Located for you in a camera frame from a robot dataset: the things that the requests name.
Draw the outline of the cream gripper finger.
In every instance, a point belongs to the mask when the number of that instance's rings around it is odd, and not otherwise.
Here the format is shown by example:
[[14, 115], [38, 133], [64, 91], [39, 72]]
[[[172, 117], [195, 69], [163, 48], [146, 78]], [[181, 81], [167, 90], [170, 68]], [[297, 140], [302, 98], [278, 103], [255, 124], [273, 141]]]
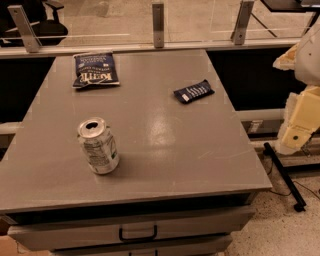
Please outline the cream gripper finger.
[[296, 62], [296, 52], [299, 44], [293, 45], [284, 54], [278, 57], [274, 63], [273, 67], [279, 70], [287, 71], [295, 69]]
[[284, 122], [278, 132], [276, 151], [291, 155], [299, 151], [320, 128], [320, 88], [307, 86], [300, 94], [290, 93]]

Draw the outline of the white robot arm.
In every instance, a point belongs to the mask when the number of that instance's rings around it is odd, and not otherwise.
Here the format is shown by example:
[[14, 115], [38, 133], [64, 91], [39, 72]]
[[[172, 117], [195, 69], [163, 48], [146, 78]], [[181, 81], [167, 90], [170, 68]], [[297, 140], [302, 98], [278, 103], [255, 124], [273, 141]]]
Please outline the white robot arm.
[[293, 70], [306, 88], [290, 93], [275, 149], [283, 155], [299, 151], [320, 128], [320, 25], [313, 25], [301, 40], [278, 57], [273, 67]]

